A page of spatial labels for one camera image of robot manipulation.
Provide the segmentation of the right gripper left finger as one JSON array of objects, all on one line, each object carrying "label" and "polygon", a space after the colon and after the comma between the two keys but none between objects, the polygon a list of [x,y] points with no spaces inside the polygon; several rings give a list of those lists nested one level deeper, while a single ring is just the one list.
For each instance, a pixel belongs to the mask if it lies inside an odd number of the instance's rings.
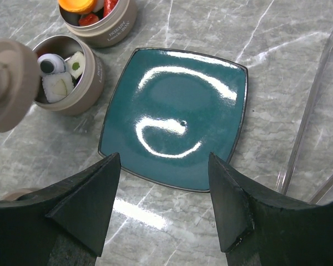
[{"label": "right gripper left finger", "polygon": [[114,153],[46,188],[1,200],[0,265],[94,265],[119,178]]}]

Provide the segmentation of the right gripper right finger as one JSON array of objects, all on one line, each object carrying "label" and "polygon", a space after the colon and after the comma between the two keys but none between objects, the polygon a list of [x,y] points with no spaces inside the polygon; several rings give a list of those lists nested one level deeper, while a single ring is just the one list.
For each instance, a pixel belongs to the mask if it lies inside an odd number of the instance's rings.
[{"label": "right gripper right finger", "polygon": [[209,155],[210,195],[229,265],[333,265],[333,202],[306,203]]}]

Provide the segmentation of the brown lid with curl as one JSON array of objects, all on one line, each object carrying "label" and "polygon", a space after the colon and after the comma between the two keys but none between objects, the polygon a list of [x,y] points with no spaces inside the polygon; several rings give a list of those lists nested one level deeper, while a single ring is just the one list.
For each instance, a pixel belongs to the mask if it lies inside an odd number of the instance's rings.
[{"label": "brown lid with curl", "polygon": [[11,39],[0,39],[0,132],[16,127],[36,98],[40,82],[37,55]]}]

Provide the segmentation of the blue white small bowl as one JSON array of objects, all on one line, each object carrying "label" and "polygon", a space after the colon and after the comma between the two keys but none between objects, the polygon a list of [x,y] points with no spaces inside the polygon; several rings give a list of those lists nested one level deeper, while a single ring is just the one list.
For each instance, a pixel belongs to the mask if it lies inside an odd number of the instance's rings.
[{"label": "blue white small bowl", "polygon": [[38,58],[37,62],[41,70],[41,76],[64,73],[67,71],[67,65],[64,59],[58,54],[43,54]]}]

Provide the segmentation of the small orange sausages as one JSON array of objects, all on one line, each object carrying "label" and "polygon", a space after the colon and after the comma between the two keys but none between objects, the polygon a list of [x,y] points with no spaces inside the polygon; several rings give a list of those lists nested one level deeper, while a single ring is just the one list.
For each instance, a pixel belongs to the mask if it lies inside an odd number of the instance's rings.
[{"label": "small orange sausages", "polygon": [[89,14],[82,15],[80,17],[80,19],[78,20],[78,24],[80,27],[87,27],[87,26],[95,24],[99,21],[100,21],[100,19],[96,14],[89,13]]}]

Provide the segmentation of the orange half fruit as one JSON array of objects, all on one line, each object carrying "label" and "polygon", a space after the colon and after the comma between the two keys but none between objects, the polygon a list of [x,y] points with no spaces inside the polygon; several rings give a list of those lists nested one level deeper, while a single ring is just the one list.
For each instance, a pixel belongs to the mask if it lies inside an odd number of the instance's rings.
[{"label": "orange half fruit", "polygon": [[97,4],[96,0],[58,0],[58,4],[67,12],[88,14]]}]

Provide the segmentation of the red sausage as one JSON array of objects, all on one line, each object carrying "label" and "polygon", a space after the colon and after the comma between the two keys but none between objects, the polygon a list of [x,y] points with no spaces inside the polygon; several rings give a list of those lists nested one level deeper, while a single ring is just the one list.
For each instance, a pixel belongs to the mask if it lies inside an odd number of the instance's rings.
[{"label": "red sausage", "polygon": [[103,17],[106,17],[109,15],[109,13],[114,9],[114,7],[117,5],[118,0],[104,0],[104,6],[103,6]]}]

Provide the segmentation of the white rice block seaweed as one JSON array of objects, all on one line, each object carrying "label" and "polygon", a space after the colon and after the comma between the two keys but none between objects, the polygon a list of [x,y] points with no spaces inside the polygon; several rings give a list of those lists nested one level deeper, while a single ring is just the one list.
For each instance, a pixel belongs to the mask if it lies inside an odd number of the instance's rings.
[{"label": "white rice block seaweed", "polygon": [[46,75],[42,78],[42,85],[49,103],[61,101],[74,89],[73,78],[68,72]]}]

